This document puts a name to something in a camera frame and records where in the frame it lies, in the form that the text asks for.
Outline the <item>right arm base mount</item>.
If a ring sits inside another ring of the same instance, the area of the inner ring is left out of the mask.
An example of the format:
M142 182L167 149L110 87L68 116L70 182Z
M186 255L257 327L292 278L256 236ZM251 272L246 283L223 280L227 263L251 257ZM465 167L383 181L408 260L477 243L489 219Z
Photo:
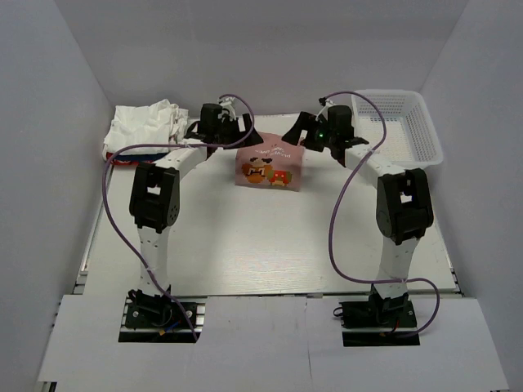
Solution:
M419 346L418 322L413 303L401 310L380 313L371 300L343 301L333 310L341 322L344 347Z

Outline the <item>white t-shirt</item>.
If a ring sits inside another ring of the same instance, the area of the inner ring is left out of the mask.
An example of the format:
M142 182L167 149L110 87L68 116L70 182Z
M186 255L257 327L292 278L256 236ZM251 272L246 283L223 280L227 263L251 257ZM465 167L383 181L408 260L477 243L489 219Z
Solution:
M113 154L129 145L148 145L130 149L122 155L165 154L166 147L154 145L173 145L181 140L189 123L189 110L168 99L149 106L116 105L114 118L103 141L102 153Z

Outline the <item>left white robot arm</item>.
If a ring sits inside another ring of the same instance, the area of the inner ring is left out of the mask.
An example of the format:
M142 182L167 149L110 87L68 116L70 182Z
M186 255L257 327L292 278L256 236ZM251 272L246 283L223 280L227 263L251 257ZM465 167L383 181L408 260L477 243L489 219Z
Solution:
M140 240L139 287L130 291L132 303L153 325L163 326L172 318L168 295L168 237L180 213L181 180L219 148L240 149L259 145L251 114L243 114L245 130L239 128L235 98L222 97L202 106L199 121L189 126L179 146L153 163L137 166L129 210Z

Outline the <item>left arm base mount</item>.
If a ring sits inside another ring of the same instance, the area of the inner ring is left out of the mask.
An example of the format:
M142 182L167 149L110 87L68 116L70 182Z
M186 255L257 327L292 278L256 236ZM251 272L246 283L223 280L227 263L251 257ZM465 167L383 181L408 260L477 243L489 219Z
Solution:
M203 329L205 304L194 301L181 303L186 314L173 302L163 304L159 312L138 305L127 298L118 335L119 343L193 344L195 338L186 318L197 336Z

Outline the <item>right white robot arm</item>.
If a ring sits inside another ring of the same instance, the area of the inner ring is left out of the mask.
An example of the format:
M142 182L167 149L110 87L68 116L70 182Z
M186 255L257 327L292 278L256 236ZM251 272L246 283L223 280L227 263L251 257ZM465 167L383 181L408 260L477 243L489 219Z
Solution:
M390 324L408 303L413 253L434 222L426 172L393 163L356 136L346 105L330 106L321 115L301 112L282 140L317 152L329 149L351 170L351 178L361 175L375 188L375 217L383 246L378 275L370 282L369 317L378 325Z

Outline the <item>pink t-shirt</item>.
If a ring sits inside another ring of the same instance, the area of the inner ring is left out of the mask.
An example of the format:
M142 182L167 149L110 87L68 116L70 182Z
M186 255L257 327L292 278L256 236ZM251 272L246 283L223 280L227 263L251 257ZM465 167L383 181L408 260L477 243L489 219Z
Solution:
M253 188L299 191L305 149L281 140L281 136L260 132L261 144L237 150L235 184Z

